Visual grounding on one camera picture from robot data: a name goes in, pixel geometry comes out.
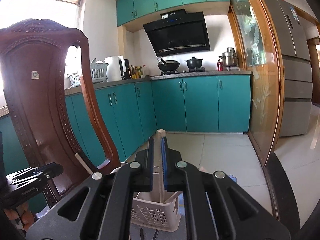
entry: gray refrigerator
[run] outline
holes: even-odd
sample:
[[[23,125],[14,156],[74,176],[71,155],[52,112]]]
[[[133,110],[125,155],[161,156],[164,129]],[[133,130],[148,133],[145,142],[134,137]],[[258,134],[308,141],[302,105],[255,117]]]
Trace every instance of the gray refrigerator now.
[[[284,65],[280,136],[305,134],[312,104],[312,73],[306,35],[292,4],[283,0],[265,2],[276,27]]]

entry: chair backrest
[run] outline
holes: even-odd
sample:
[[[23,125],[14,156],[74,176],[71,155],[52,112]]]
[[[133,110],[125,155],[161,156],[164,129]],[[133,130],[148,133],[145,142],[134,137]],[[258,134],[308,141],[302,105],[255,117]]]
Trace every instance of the chair backrest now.
[[[106,156],[100,171],[108,174],[120,167],[120,161],[95,97],[86,36],[47,19],[28,19],[0,30],[4,95],[28,163],[36,167],[56,162],[64,168],[63,174],[44,190],[50,206],[89,176],[75,154],[91,171],[99,171],[82,151],[68,120],[64,70],[72,45],[81,49],[84,101]]]

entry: red bottle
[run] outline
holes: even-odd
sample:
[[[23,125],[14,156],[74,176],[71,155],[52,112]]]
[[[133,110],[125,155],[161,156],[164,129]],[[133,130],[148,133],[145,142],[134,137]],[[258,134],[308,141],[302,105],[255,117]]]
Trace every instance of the red bottle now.
[[[223,70],[223,65],[222,65],[221,59],[218,59],[217,66],[218,66],[218,71]]]

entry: range hood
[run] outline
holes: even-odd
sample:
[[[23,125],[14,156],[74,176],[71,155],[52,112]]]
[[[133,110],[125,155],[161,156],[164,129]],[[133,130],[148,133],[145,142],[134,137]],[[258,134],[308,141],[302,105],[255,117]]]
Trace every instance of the range hood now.
[[[203,12],[186,13],[181,9],[161,17],[143,25],[157,57],[210,50]]]

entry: countertop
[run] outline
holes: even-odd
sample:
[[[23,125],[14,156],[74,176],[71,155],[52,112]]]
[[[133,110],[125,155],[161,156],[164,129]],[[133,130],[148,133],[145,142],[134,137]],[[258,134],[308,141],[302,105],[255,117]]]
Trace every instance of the countertop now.
[[[153,76],[139,79],[128,79],[128,80],[119,80],[119,81],[111,81],[111,82],[101,82],[93,84],[94,89],[102,89],[105,87],[112,87],[116,85],[122,84],[130,84],[130,83],[138,83],[138,82],[146,82],[150,80],[161,80],[161,79],[170,79],[170,78],[183,78],[183,77],[197,77],[197,76],[219,76],[219,75],[251,75],[252,71],[247,70],[210,70],[203,72],[187,72],[187,73],[178,73],[171,75],[162,75],[162,76]],[[81,93],[81,87],[75,88],[67,88],[64,90],[65,96],[74,95]],[[9,114],[9,110],[7,106],[0,108],[0,117]]]

